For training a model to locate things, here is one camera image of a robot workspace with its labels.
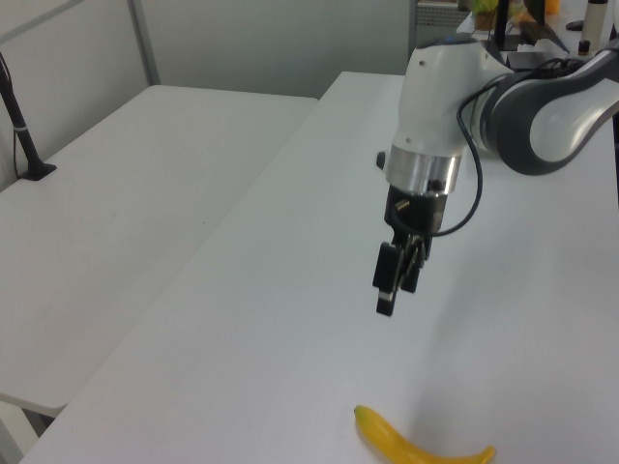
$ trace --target yellow banana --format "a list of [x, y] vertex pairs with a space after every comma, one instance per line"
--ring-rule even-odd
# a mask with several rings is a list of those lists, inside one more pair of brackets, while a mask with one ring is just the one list
[[487, 447], [472, 456], [435, 456], [408, 442], [367, 406], [357, 406], [355, 418], [364, 437], [394, 464], [487, 464], [494, 457], [494, 447]]

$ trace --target white table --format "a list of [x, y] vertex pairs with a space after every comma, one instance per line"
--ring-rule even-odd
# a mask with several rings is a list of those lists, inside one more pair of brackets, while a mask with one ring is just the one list
[[[358, 403], [439, 453], [617, 462], [610, 125], [548, 176], [485, 159], [478, 214], [390, 319], [371, 287], [391, 237], [374, 156], [401, 85], [336, 81], [24, 464], [377, 463]], [[445, 225], [474, 184], [465, 159]]]
[[3, 191], [0, 400], [56, 416], [314, 105], [152, 87]]

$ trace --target table leg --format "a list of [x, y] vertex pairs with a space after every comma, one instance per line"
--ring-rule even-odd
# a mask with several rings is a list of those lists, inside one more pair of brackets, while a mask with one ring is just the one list
[[37, 439], [21, 409], [0, 402], [0, 464], [17, 464]]

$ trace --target white wall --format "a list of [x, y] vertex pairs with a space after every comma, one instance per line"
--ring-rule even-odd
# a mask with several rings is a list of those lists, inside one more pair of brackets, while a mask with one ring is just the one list
[[[147, 87], [127, 0], [84, 0], [0, 50], [43, 159]], [[11, 120], [0, 104], [0, 189], [15, 180], [12, 145]]]
[[135, 0], [163, 84], [319, 98], [404, 73], [407, 0]]
[[75, 0], [0, 0], [0, 42], [7, 35], [18, 33], [32, 21], [74, 3]]

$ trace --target black pole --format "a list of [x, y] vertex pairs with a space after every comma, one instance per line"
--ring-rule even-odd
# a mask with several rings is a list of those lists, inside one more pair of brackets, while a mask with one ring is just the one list
[[9, 74], [9, 69], [7, 68], [2, 53], [0, 53], [0, 66], [0, 94], [2, 94], [2, 100], [13, 122], [13, 128], [19, 138], [23, 153], [28, 159], [28, 171], [23, 173], [21, 178], [30, 181], [40, 181], [40, 179], [55, 170], [56, 166], [53, 164], [45, 164], [37, 153], [35, 144], [30, 136], [30, 131], [26, 126], [26, 122], [21, 114], [21, 109], [19, 109], [19, 105], [17, 104], [17, 99], [13, 92], [11, 75]]
[[499, 49], [503, 49], [505, 43], [505, 30], [507, 29], [507, 16], [510, 8], [510, 0], [499, 0], [496, 7], [496, 25], [494, 26], [494, 43]]

